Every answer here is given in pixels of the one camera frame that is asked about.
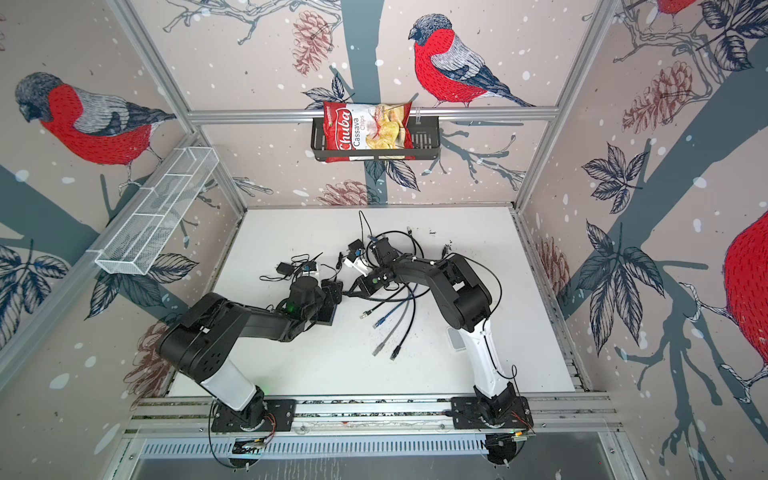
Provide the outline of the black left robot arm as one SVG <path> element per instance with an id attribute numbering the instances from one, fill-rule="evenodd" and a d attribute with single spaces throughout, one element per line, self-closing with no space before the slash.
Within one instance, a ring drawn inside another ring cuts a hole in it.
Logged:
<path id="1" fill-rule="evenodd" d="M 231 352 L 242 339 L 288 343 L 315 325 L 332 324 L 342 290 L 339 280 L 302 276 L 285 299 L 268 308 L 208 293 L 163 334 L 155 350 L 213 397 L 217 431 L 278 428 L 263 389 L 230 359 Z"/>

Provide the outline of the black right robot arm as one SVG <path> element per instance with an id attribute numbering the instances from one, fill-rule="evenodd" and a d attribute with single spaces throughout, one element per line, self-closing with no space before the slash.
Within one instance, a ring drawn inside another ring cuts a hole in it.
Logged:
<path id="1" fill-rule="evenodd" d="M 421 257 L 421 249 L 408 254 L 384 236 L 374 238 L 367 251 L 373 254 L 375 267 L 360 278 L 362 292 L 370 296 L 392 282 L 425 287 L 443 319 L 464 342 L 479 415 L 489 425 L 500 424 L 517 398 L 515 372 L 503 370 L 493 341 L 490 319 L 500 302 L 475 272 L 479 263 L 449 250 L 439 259 Z"/>

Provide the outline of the black network switch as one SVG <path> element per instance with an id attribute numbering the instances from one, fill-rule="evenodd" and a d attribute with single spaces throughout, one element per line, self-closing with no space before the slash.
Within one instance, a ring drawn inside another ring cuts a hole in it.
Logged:
<path id="1" fill-rule="evenodd" d="M 322 326 L 332 326 L 336 309 L 337 304 L 332 299 L 326 301 L 317 312 L 314 322 Z"/>

